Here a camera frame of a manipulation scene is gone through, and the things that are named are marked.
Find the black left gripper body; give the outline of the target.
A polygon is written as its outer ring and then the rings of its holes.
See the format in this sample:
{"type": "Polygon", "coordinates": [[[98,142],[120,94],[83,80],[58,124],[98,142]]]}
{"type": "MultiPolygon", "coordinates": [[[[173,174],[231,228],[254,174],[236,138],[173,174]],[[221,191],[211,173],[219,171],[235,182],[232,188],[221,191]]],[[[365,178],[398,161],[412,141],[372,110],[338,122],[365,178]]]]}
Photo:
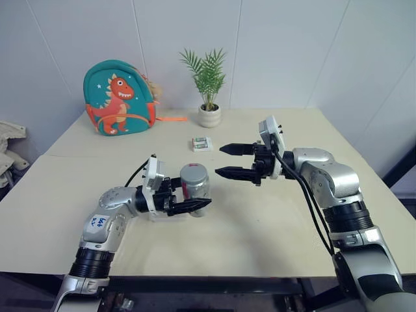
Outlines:
{"type": "Polygon", "coordinates": [[[171,186],[171,178],[164,178],[159,189],[154,194],[154,205],[157,212],[167,215],[169,205],[176,203],[175,191],[171,186]]]}

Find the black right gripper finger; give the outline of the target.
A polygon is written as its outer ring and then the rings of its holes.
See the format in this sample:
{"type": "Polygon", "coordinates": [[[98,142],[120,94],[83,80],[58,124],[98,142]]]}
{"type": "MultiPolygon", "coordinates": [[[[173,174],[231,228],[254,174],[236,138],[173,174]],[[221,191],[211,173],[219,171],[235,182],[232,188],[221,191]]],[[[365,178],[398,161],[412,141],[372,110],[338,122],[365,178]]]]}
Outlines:
{"type": "Polygon", "coordinates": [[[217,168],[215,173],[226,179],[236,181],[249,181],[255,185],[257,184],[257,172],[252,169],[238,166],[227,166],[223,168],[217,168]]]}
{"type": "Polygon", "coordinates": [[[219,149],[221,152],[227,153],[228,155],[253,155],[254,154],[254,145],[253,144],[240,144],[240,143],[230,143],[222,146],[219,149]]]}

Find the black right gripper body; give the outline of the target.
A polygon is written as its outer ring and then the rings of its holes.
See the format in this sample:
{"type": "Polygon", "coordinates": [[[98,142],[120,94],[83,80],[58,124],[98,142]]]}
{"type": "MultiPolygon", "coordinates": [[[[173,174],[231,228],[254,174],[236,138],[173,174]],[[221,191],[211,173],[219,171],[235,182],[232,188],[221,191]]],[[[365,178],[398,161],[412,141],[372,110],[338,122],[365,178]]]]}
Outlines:
{"type": "Polygon", "coordinates": [[[260,142],[253,144],[254,161],[252,170],[255,171],[255,178],[253,184],[261,185],[261,180],[267,177],[271,179],[277,178],[276,158],[273,152],[260,142]]]}

